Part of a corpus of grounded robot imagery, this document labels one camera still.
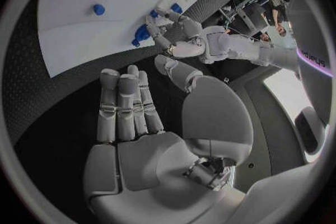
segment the robot finger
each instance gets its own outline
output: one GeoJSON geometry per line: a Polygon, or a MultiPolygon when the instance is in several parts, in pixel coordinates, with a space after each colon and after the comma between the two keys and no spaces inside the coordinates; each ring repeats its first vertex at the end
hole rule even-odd
{"type": "MultiPolygon", "coordinates": [[[[127,73],[134,75],[137,79],[139,79],[139,70],[137,66],[131,65],[127,68],[127,73]]],[[[134,125],[136,129],[136,135],[141,136],[143,134],[148,133],[148,129],[146,126],[146,120],[144,118],[144,108],[141,100],[140,94],[140,84],[139,81],[137,83],[136,92],[134,93],[133,98],[133,111],[134,111],[134,125]]]]}
{"type": "Polygon", "coordinates": [[[118,138],[131,141],[136,137],[134,127],[133,99],[139,79],[133,74],[123,74],[118,83],[118,138]]]}
{"type": "Polygon", "coordinates": [[[148,86],[147,73],[145,71],[139,71],[139,80],[141,99],[144,107],[144,117],[146,119],[148,131],[150,134],[163,132],[164,126],[154,106],[150,88],[148,86]]]}
{"type": "Polygon", "coordinates": [[[100,74],[101,98],[97,140],[101,143],[115,141],[116,87],[119,77],[119,72],[112,69],[103,69],[100,74]]]}

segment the purple light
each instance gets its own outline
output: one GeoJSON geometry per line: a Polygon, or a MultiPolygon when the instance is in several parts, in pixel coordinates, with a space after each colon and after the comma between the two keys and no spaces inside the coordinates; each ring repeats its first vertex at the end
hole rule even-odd
{"type": "Polygon", "coordinates": [[[306,64],[312,66],[313,68],[315,68],[316,70],[320,71],[321,73],[324,73],[325,75],[329,76],[329,77],[334,77],[334,75],[331,73],[330,70],[320,67],[319,65],[317,65],[316,63],[310,61],[309,59],[307,59],[302,52],[299,49],[296,49],[296,54],[297,56],[303,60],[306,64]]]}

